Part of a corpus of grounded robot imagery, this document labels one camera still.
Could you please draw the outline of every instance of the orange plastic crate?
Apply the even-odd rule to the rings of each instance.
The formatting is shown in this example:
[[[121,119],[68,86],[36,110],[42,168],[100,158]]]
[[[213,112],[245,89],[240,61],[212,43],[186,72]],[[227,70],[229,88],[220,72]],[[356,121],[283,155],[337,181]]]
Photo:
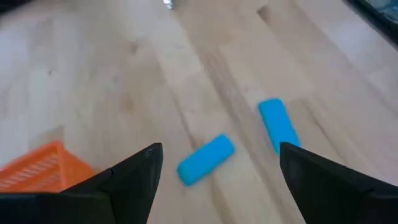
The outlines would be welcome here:
[[[0,170],[0,192],[60,192],[94,175],[91,167],[52,141]]]

